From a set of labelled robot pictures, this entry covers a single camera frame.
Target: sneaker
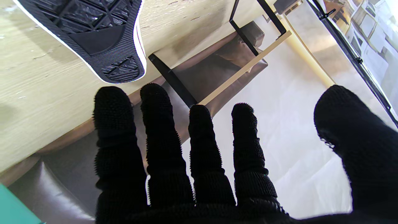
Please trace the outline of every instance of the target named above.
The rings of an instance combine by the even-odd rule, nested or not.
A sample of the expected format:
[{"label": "sneaker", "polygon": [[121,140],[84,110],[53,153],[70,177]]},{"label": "sneaker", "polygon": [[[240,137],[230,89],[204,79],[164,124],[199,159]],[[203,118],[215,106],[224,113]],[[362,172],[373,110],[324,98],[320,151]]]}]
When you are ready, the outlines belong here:
[{"label": "sneaker", "polygon": [[14,0],[35,23],[107,83],[145,75],[139,15],[144,0]]}]

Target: tread pattern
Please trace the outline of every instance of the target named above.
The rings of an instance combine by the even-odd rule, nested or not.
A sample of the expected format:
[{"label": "tread pattern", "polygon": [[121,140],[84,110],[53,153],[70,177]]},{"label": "tread pattern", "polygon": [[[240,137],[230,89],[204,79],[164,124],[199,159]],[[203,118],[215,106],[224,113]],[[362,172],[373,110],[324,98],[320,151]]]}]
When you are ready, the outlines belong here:
[{"label": "tread pattern", "polygon": [[131,0],[34,0],[36,6],[67,34],[127,23]]},{"label": "tread pattern", "polygon": [[129,80],[131,76],[137,77],[137,64],[132,60],[132,56],[120,61],[118,64],[107,66],[103,69],[105,76],[117,82]]},{"label": "tread pattern", "polygon": [[[72,48],[108,83],[126,83],[145,74],[133,31],[141,0],[17,0],[51,33]],[[89,55],[69,35],[124,25],[119,42],[109,50]]]}]

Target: light wood tabletop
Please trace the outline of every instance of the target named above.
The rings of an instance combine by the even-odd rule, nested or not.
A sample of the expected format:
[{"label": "light wood tabletop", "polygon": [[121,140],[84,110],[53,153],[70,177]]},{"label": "light wood tabletop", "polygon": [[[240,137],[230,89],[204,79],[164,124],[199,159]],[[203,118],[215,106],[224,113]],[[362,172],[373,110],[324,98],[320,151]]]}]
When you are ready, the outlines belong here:
[{"label": "light wood tabletop", "polygon": [[[267,1],[272,7],[275,0]],[[234,0],[145,0],[140,16],[146,55],[169,67],[232,33]],[[92,116],[93,97],[106,85],[70,50],[30,20],[12,0],[0,3],[0,172]],[[239,4],[243,26],[261,16],[256,0]],[[144,78],[119,84],[130,94],[158,78],[148,62]]]}]

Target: wooden stick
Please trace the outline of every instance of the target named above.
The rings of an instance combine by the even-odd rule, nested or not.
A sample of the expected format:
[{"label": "wooden stick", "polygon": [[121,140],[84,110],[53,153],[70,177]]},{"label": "wooden stick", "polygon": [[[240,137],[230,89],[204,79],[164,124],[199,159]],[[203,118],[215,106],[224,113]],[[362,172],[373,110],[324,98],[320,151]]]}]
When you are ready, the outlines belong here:
[{"label": "wooden stick", "polygon": [[224,91],[228,86],[234,83],[238,78],[240,78],[244,73],[246,73],[251,67],[257,64],[261,59],[263,59],[267,54],[269,54],[272,50],[274,50],[279,44],[281,44],[284,40],[290,37],[292,33],[290,31],[284,33],[280,36],[276,41],[274,41],[270,46],[268,46],[263,52],[258,54],[253,60],[249,61],[243,68],[237,71],[233,76],[231,76],[227,81],[221,84],[218,88],[216,88],[211,94],[209,94],[206,98],[204,98],[199,104],[206,105],[212,99],[214,99],[218,94]]}]

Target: black metal frame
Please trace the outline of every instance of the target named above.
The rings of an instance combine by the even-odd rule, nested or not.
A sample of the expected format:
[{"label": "black metal frame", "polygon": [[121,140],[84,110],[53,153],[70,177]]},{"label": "black metal frame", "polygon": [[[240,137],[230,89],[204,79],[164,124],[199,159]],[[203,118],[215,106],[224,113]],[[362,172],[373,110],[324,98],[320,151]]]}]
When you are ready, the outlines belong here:
[{"label": "black metal frame", "polygon": [[372,93],[376,96],[381,105],[384,107],[384,109],[386,110],[386,112],[394,122],[395,126],[397,126],[398,128],[398,121],[395,119],[394,115],[391,112],[390,103],[388,102],[384,94],[379,90],[379,88],[371,78],[370,72],[366,69],[366,67],[362,65],[363,60],[350,46],[350,44],[347,42],[343,34],[333,25],[333,23],[330,20],[326,19],[335,10],[325,13],[317,0],[313,1],[316,7],[313,4],[311,4],[309,0],[307,0],[307,2],[311,6],[315,14],[318,16],[319,20],[324,24],[324,26],[328,29],[329,33],[336,40],[337,44],[340,46],[340,48],[343,50],[347,58],[350,60],[351,64],[354,66],[359,75],[365,81],[366,85],[369,87],[369,89],[372,91]]},{"label": "black metal frame", "polygon": [[[279,32],[281,33],[280,36],[282,36],[284,33],[286,33],[285,27],[283,26],[281,21],[278,19],[278,17],[276,17],[275,13],[269,7],[267,2],[265,0],[257,0],[257,2],[260,4],[260,6],[265,11],[265,13],[269,16],[271,21],[274,23],[276,28],[279,30]],[[257,50],[255,49],[253,44],[250,43],[249,39],[246,37],[246,35],[242,32],[240,27],[238,27],[238,25],[234,21],[234,15],[236,12],[236,8],[238,7],[238,3],[239,3],[239,0],[235,0],[234,7],[232,9],[232,13],[231,13],[229,22],[232,25],[232,27],[235,29],[237,34],[240,36],[240,38],[242,38],[242,40],[245,42],[245,44],[252,51],[252,53],[255,56],[257,56],[258,55]],[[188,89],[184,86],[184,84],[178,79],[178,77],[175,75],[175,73],[162,60],[160,60],[155,54],[151,54],[148,58],[152,62],[152,64],[159,70],[160,74],[162,74],[164,79],[166,79],[166,81],[177,92],[177,94],[181,97],[181,99],[184,101],[184,103],[189,108],[195,104],[198,104],[196,99],[192,96],[192,94],[188,91]]]}]

